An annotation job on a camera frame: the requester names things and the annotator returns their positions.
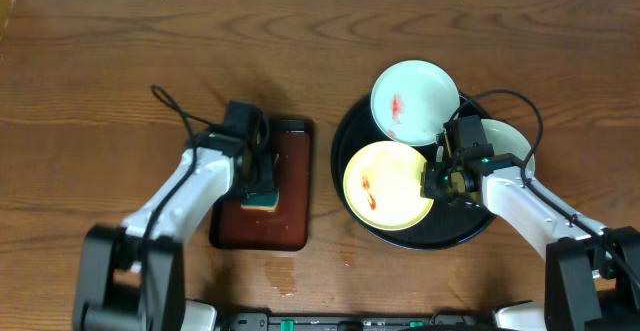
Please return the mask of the green scouring sponge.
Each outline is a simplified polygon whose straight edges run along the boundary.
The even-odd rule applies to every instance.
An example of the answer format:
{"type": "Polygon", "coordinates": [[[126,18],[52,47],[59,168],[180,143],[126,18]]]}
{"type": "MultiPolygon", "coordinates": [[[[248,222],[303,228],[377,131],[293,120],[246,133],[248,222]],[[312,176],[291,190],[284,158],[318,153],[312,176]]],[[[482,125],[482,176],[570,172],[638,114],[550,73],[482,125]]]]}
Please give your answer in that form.
{"type": "Polygon", "coordinates": [[[241,208],[250,211],[274,212],[280,197],[276,183],[276,166],[279,155],[267,153],[260,157],[257,178],[247,189],[241,208]]]}

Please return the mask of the yellow plate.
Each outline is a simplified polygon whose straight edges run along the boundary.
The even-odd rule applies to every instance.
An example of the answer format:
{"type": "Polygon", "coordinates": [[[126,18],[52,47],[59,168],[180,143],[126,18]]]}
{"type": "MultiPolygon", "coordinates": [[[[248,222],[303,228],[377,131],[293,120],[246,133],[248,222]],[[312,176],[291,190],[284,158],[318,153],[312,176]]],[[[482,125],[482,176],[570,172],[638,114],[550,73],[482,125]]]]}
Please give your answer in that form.
{"type": "Polygon", "coordinates": [[[384,231],[418,224],[434,204],[421,195],[426,164],[416,149],[399,142],[363,147],[348,162],[342,181],[349,208],[366,225],[384,231]]]}

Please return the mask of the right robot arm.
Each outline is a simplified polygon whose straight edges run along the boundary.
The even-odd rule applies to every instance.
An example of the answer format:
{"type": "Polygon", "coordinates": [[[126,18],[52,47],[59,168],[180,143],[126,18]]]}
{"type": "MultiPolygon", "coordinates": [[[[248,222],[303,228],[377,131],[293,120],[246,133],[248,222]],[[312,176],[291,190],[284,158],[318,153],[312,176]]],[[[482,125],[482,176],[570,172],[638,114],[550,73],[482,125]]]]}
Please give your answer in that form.
{"type": "Polygon", "coordinates": [[[580,213],[529,170],[529,144],[437,143],[422,191],[437,200],[462,196],[505,220],[545,263],[542,303],[503,306],[500,330],[636,330],[639,327],[639,232],[611,229],[580,213]]]}

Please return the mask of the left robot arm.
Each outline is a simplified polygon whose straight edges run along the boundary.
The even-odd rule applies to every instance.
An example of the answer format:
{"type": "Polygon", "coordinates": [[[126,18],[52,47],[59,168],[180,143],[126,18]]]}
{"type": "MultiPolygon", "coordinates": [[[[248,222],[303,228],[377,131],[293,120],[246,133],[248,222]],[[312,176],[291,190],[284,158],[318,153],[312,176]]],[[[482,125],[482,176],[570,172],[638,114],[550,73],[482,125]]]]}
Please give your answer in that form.
{"type": "Polygon", "coordinates": [[[271,135],[203,130],[151,199],[117,227],[85,236],[72,313],[75,330],[179,330],[187,311],[184,246],[212,206],[259,182],[274,164],[271,135]]]}

